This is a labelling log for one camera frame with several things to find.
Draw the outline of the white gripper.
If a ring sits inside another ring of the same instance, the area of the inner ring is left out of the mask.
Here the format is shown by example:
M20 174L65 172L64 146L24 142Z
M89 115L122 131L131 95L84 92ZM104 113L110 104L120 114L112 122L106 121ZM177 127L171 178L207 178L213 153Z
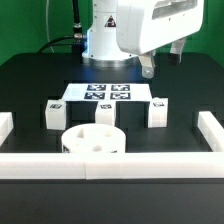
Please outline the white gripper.
M146 52L173 42L170 58L180 63L184 37L200 30L203 10L204 0L118 0L117 44L123 52L140 55L142 76L151 79L154 56Z

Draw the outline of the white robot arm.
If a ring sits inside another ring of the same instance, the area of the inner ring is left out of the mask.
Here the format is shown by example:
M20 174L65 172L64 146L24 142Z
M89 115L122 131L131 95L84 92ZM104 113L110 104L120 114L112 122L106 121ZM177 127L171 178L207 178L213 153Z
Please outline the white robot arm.
M181 62L186 38L200 30L204 0L93 0L83 60L100 67L140 62L154 76L156 50L169 44L169 62Z

